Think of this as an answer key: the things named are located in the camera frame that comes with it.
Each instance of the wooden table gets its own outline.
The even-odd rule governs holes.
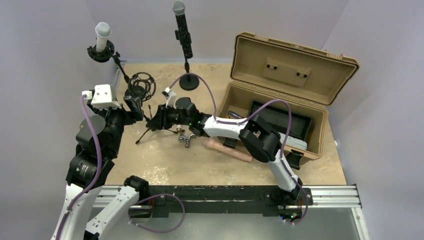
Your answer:
[[[191,71],[202,76],[209,84],[219,106],[230,79],[231,64],[191,64]],[[161,91],[184,73],[184,64],[135,64],[127,63],[125,72],[132,76],[137,72],[147,72],[156,81],[156,94],[143,105],[149,115],[148,104],[155,115],[157,105],[165,103]],[[117,98],[124,103],[123,96],[127,85],[122,78]],[[205,113],[213,113],[213,105],[206,87],[194,91],[184,91],[179,84],[172,88],[177,97],[190,97],[196,107]],[[122,185],[125,178],[136,175],[146,179],[150,185],[276,185],[276,180],[268,167],[253,160],[242,162],[226,154],[203,146],[206,138],[194,138],[190,148],[178,141],[178,136],[170,131],[148,132],[139,145],[135,141],[146,130],[146,122],[126,126],[122,136],[118,158],[110,172],[106,184]],[[346,180],[340,164],[330,125],[326,123],[324,134],[324,156],[320,159],[300,162],[301,168],[294,172],[305,185],[345,185]]]

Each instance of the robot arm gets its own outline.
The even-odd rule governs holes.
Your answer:
[[[118,156],[124,126],[143,120],[144,114],[141,103],[131,96],[125,99],[130,108],[130,111],[126,111],[116,101],[115,93],[110,85],[97,85],[95,90],[84,91],[82,94],[87,95],[87,105],[96,113],[90,120],[99,138],[102,165],[101,169],[98,169],[93,135],[87,121],[84,120],[76,135],[78,141],[76,155],[69,164],[66,176],[66,197],[52,240],[103,239],[130,206],[150,196],[149,183],[131,176],[127,178],[115,199],[88,222],[96,197],[114,166],[112,160]],[[281,196],[289,201],[297,200],[302,181],[293,173],[285,157],[280,158],[282,146],[280,135],[273,131],[265,120],[259,115],[244,123],[241,122],[245,119],[219,117],[214,119],[211,114],[199,112],[190,98],[182,97],[177,101],[175,98],[176,96],[173,95],[173,100],[158,106],[156,115],[147,122],[147,128],[165,130],[173,125],[187,125],[199,137],[238,139],[243,142],[253,158],[269,166],[277,179]],[[225,124],[217,120],[239,124]],[[97,171],[100,171],[100,177],[94,186],[78,198],[72,209],[68,210],[71,201],[92,182]]]
[[[130,111],[125,110],[117,102],[115,91],[109,84],[96,85],[94,90],[83,91],[82,95],[86,95],[87,105],[96,114],[90,117],[90,121],[100,143],[101,169],[98,169],[93,134],[87,121],[84,120],[76,135],[78,145],[75,156],[69,163],[66,176],[66,197],[52,240],[99,239],[99,235],[107,232],[109,227],[112,227],[114,222],[119,219],[116,217],[125,213],[122,209],[128,209],[127,206],[131,206],[139,199],[144,199],[149,195],[149,190],[143,188],[143,186],[148,186],[148,182],[132,177],[128,184],[124,184],[128,185],[123,188],[126,198],[114,200],[109,207],[96,216],[95,220],[98,224],[94,224],[94,220],[92,220],[87,225],[96,197],[114,166],[112,160],[118,156],[124,126],[143,120],[143,112],[140,100],[132,96],[126,96],[124,99]],[[74,200],[90,185],[97,171],[100,171],[99,178],[93,187]]]
[[[247,122],[245,118],[215,119],[211,114],[199,112],[188,97],[181,97],[175,101],[175,93],[169,89],[162,94],[167,98],[167,102],[157,107],[156,115],[146,124],[147,128],[166,130],[173,125],[186,125],[198,137],[226,137],[240,140],[254,159],[269,166],[277,179],[278,187],[292,199],[297,199],[302,181],[292,171],[284,155],[280,158],[282,146],[280,134],[272,130],[263,118],[255,115]],[[240,124],[220,123],[224,121]]]

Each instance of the pink object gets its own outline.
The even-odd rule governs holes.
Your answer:
[[[239,159],[243,162],[250,163],[253,159],[251,155],[246,154],[246,153],[241,152],[241,151],[236,150],[236,149],[232,149],[230,147],[226,147],[222,143],[220,143],[219,141],[216,141],[215,139],[213,139],[212,137],[210,137],[209,140],[206,140],[205,142],[203,142],[203,144],[208,149],[218,150],[222,153],[228,154],[228,155],[230,155],[230,156],[232,156],[236,159]]]

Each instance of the black microphone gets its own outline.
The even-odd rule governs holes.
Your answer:
[[[172,10],[175,13],[176,24],[178,25],[178,30],[175,30],[175,37],[182,46],[185,58],[191,59],[193,57],[192,39],[187,29],[186,14],[184,13],[186,6],[182,1],[175,1]]]

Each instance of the microphone clip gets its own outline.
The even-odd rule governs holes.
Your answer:
[[[106,47],[104,48],[103,51],[101,52],[96,51],[96,45],[94,45],[87,48],[87,52],[90,58],[93,59],[94,61],[98,63],[105,63],[109,61],[109,59],[114,55],[115,46],[111,41],[107,40]]]
[[[189,46],[192,44],[192,37],[190,36],[190,33],[187,32],[187,34],[180,34],[180,31],[175,30],[175,38],[179,41],[179,44],[181,46]]]

